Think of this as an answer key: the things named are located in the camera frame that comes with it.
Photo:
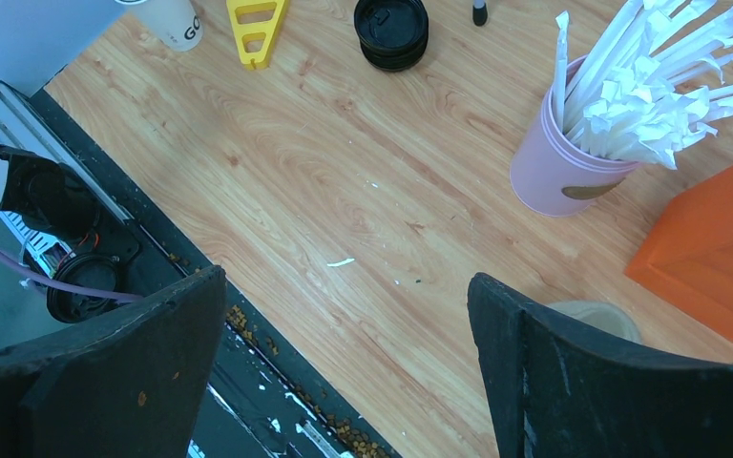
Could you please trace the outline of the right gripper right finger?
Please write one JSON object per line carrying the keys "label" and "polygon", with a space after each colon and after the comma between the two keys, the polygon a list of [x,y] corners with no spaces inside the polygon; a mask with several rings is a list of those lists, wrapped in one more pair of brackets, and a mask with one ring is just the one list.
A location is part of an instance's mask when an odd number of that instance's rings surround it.
{"label": "right gripper right finger", "polygon": [[503,457],[733,457],[733,364],[596,329],[479,273],[467,308]]}

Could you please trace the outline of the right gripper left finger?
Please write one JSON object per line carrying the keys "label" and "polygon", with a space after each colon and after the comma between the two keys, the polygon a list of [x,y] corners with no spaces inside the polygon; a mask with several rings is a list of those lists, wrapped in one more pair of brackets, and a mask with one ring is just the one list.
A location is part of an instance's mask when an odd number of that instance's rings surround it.
{"label": "right gripper left finger", "polygon": [[0,457],[184,457],[224,328],[226,278],[0,350]]}

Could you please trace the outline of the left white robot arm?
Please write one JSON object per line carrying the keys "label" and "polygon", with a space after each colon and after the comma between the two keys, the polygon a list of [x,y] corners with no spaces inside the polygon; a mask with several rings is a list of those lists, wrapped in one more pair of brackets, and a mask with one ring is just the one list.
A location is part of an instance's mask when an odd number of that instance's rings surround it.
{"label": "left white robot arm", "polygon": [[3,144],[0,211],[63,240],[86,236],[100,218],[100,205],[71,167]]}

